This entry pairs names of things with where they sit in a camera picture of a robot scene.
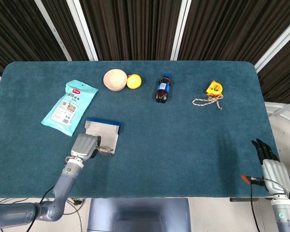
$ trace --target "orange tip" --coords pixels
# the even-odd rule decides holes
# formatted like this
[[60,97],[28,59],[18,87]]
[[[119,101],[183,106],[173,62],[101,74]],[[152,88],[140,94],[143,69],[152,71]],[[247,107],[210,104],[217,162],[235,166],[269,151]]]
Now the orange tip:
[[247,178],[247,176],[246,175],[241,175],[241,177],[242,177],[242,179],[247,183],[247,184],[249,184],[250,185],[250,181],[248,180],[248,178]]

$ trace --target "white bowl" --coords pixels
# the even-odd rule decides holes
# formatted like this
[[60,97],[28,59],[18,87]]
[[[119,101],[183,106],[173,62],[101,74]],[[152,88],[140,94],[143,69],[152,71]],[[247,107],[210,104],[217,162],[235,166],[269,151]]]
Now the white bowl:
[[126,86],[127,75],[120,69],[112,69],[104,75],[103,82],[109,90],[119,91]]

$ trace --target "robot finger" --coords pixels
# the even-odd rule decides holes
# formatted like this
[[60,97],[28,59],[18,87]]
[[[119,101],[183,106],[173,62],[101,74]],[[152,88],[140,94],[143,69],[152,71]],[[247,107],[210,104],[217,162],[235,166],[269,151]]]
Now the robot finger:
[[266,159],[272,160],[269,150],[267,149],[267,145],[260,139],[257,139],[257,143],[262,147],[262,151],[264,152],[264,156]]
[[251,143],[255,146],[255,148],[257,150],[257,155],[259,157],[260,164],[263,165],[263,160],[266,159],[266,157],[264,156],[264,152],[262,150],[262,147],[256,141],[251,140]]
[[267,150],[268,150],[269,153],[270,153],[271,159],[276,160],[276,161],[280,161],[280,160],[278,159],[278,157],[273,153],[271,147],[270,147],[268,144],[266,144],[266,143],[264,143],[264,144],[266,145]]

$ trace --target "blue package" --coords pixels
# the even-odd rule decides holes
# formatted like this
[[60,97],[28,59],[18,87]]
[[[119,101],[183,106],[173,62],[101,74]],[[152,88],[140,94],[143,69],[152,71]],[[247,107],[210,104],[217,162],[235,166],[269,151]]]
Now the blue package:
[[83,82],[72,80],[66,84],[66,94],[59,99],[41,122],[72,136],[84,111],[98,92]]

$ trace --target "black wire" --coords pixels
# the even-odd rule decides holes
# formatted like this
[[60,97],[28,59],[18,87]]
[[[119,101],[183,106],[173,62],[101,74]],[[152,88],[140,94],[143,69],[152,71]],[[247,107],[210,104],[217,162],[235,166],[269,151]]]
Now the black wire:
[[3,202],[3,201],[5,201],[5,200],[7,200],[7,199],[9,199],[9,198],[4,198],[3,200],[0,201],[0,203]]
[[20,201],[13,202],[12,204],[19,203],[19,202],[24,202],[25,200],[28,200],[28,199],[29,199],[29,197],[27,197],[27,198],[25,198],[23,200],[20,200]]
[[256,219],[256,215],[255,215],[255,211],[253,210],[253,205],[252,205],[252,184],[250,183],[250,204],[251,204],[251,210],[252,210],[252,214],[253,214],[253,218],[255,219],[255,223],[256,223],[256,227],[258,232],[260,232],[258,223],[257,223],[257,219]]
[[[41,200],[40,200],[40,204],[41,204],[42,201],[44,200],[44,198],[45,198],[45,196],[47,195],[47,193],[48,193],[50,190],[52,190],[54,187],[55,187],[55,186],[51,187],[48,191],[46,191],[46,192],[44,193],[43,197],[42,197]],[[31,229],[33,223],[35,222],[35,219],[36,219],[36,218],[37,218],[37,209],[36,209],[36,212],[35,212],[34,218],[33,218],[33,220],[32,220],[32,223],[30,224],[30,226],[28,227],[28,229],[27,229],[26,232],[29,232],[29,231],[30,231],[30,229]]]
[[84,200],[83,200],[81,206],[80,206],[78,209],[76,209],[76,207],[74,207],[74,209],[75,209],[74,212],[72,212],[72,213],[68,213],[68,214],[63,214],[63,215],[71,215],[71,214],[75,214],[75,213],[77,213],[77,212],[78,212],[78,211],[83,207],[84,203],[85,203],[85,198],[84,198]]
[[[72,206],[72,207],[76,210],[76,207],[75,207],[72,203],[70,203],[70,202],[67,202],[67,203],[68,203],[70,206]],[[77,215],[78,215],[78,219],[79,219],[80,226],[81,226],[81,232],[82,232],[82,231],[83,231],[83,224],[82,224],[81,216],[79,215],[78,210],[76,210],[75,212],[76,212]]]

